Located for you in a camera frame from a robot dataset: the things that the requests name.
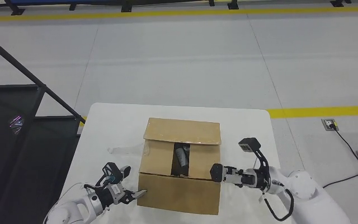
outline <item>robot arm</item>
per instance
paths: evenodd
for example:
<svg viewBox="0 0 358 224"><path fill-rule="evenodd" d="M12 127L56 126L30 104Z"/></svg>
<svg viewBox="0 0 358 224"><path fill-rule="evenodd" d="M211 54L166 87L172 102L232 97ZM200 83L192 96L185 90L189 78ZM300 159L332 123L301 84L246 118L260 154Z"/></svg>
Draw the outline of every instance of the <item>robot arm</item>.
<svg viewBox="0 0 358 224"><path fill-rule="evenodd" d="M265 203L278 221L292 216L297 224L351 223L342 208L306 171L284 174L280 169L269 166L255 138L245 138L239 145L245 152L255 153L260 168L237 170L235 167L214 164L210 170L212 180L261 190ZM265 193L276 194L281 199L289 211L285 217L276 216Z"/></svg>
<svg viewBox="0 0 358 224"><path fill-rule="evenodd" d="M129 204L147 192L131 192L122 186L121 182L129 175L130 166L118 169L115 163L109 162L102 170L104 174L95 186L84 185L87 195L50 210L47 224L89 224L102 214L106 207L119 203ZM86 218L81 215L79 204L85 206L88 212Z"/></svg>

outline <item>black object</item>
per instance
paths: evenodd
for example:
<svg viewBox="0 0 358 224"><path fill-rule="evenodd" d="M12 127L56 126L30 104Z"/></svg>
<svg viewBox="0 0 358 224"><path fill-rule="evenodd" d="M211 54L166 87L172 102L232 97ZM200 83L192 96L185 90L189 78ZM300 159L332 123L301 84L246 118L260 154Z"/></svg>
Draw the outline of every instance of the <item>black object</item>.
<svg viewBox="0 0 358 224"><path fill-rule="evenodd" d="M0 46L0 55L17 68L22 74L29 78L32 82L38 85L41 88L45 89L45 92L50 95L54 100L56 100L61 106L78 118L83 124L86 122L83 117L81 117L74 109L72 109L65 101L63 101L58 95L56 95L50 88L47 87L43 82L41 82L34 74L32 74L27 68L25 68L20 62L18 62L13 56L11 56L5 49Z"/></svg>
<svg viewBox="0 0 358 224"><path fill-rule="evenodd" d="M44 93L37 85L0 86L0 201ZM20 132L14 134L9 121L18 115L24 122Z"/></svg>
<svg viewBox="0 0 358 224"><path fill-rule="evenodd" d="M109 207L111 204L114 203L112 194L109 189L105 188L103 190L97 190L96 194L100 199L103 210L105 210L106 207Z"/></svg>
<svg viewBox="0 0 358 224"><path fill-rule="evenodd" d="M132 196L133 192L131 192L130 190L125 190L124 192L126 194L119 200L121 203L129 204L132 200L135 200L135 198L133 198Z"/></svg>
<svg viewBox="0 0 358 224"><path fill-rule="evenodd" d="M190 147L187 143L174 143L171 175L189 176L189 151L184 150L184 146Z"/></svg>
<svg viewBox="0 0 358 224"><path fill-rule="evenodd" d="M122 9L121 12L131 12L132 11L132 1L122 0Z"/></svg>
<svg viewBox="0 0 358 224"><path fill-rule="evenodd" d="M76 4L70 4L69 10L74 11L76 9L76 6L77 6Z"/></svg>
<svg viewBox="0 0 358 224"><path fill-rule="evenodd" d="M335 0L335 1L331 1L331 4L336 8L336 7L344 7L344 5L342 4L343 0Z"/></svg>
<svg viewBox="0 0 358 224"><path fill-rule="evenodd" d="M77 146L74 116L35 118L0 203L1 223L42 223L59 198Z"/></svg>
<svg viewBox="0 0 358 224"><path fill-rule="evenodd" d="M214 164L210 169L210 176L214 182L220 183L223 180L223 165Z"/></svg>
<svg viewBox="0 0 358 224"><path fill-rule="evenodd" d="M238 10L237 0L231 0L231 3L228 3L228 7L230 10Z"/></svg>
<svg viewBox="0 0 358 224"><path fill-rule="evenodd" d="M295 200L294 200L294 197L292 195L292 193L290 192L289 189L285 189L286 193L290 196L290 199L291 199L291 203L290 203L290 209L289 209L289 212L287 213L286 216L284 216L283 218L278 218L277 215L275 214L274 210L272 210L268 200L265 198L264 201L268 207L268 210L270 210L271 214L273 215L273 217L275 218L275 220L279 221L279 222L283 222L285 221L286 219L288 219L288 217L290 217L293 213L293 208L294 208L294 203L295 203Z"/></svg>
<svg viewBox="0 0 358 224"><path fill-rule="evenodd" d="M342 138L342 140L348 145L348 147L349 147L349 149L351 150L351 152L353 153L354 157L358 160L358 157L357 157L357 155L354 153L352 147L351 147L351 146L349 145L349 143L341 136L341 134L337 131L337 128L336 128L335 124L330 124L329 127L330 127L330 128L333 128L333 130L336 131L336 133L337 133L337 134ZM337 183L340 183L340 182L343 182L343 181L346 181L346 180L350 180L350 179L355 178L355 177L357 177L357 176L358 176L358 174L357 174L357 175L354 175L354 176L351 176L351 177L349 177L349 178L345 178L345 179L343 179L343 180L334 181L334 182L332 182L332 183L326 184L325 186L323 186L323 188L326 188L326 187L328 187L328 186L330 186L330 185L332 185L332 184L337 184Z"/></svg>
<svg viewBox="0 0 358 224"><path fill-rule="evenodd" d="M11 16L20 16L24 12L24 8L18 8L11 0L5 0L6 5L12 10Z"/></svg>

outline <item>box flap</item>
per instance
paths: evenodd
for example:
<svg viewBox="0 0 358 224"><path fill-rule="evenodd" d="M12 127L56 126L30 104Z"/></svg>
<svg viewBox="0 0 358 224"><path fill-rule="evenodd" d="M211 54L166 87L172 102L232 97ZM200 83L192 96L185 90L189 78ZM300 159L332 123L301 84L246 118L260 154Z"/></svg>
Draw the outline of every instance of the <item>box flap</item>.
<svg viewBox="0 0 358 224"><path fill-rule="evenodd" d="M173 149L173 142L145 140L139 172L170 176Z"/></svg>
<svg viewBox="0 0 358 224"><path fill-rule="evenodd" d="M149 118L145 139L193 144L221 144L220 124Z"/></svg>
<svg viewBox="0 0 358 224"><path fill-rule="evenodd" d="M147 192L137 205L195 214L218 214L220 183L139 174L138 189Z"/></svg>
<svg viewBox="0 0 358 224"><path fill-rule="evenodd" d="M211 180L210 169L220 163L220 146L192 144L189 157L189 177Z"/></svg>

